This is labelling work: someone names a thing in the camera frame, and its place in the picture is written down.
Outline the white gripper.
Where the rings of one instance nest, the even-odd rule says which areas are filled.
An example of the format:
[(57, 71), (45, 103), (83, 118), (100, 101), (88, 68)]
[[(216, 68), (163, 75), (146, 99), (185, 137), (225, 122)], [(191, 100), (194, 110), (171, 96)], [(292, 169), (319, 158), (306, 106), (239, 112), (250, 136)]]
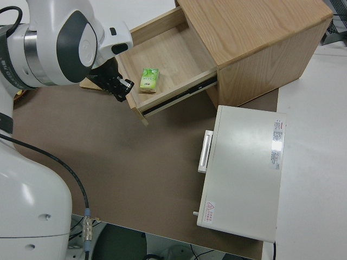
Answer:
[[(125, 22), (104, 26), (104, 39), (100, 43), (102, 55), (118, 55), (132, 47), (133, 39)], [(113, 94), (119, 102), (126, 100), (127, 94), (134, 86), (133, 81), (121, 78), (116, 58), (111, 58), (92, 69), (88, 79), (102, 90)]]

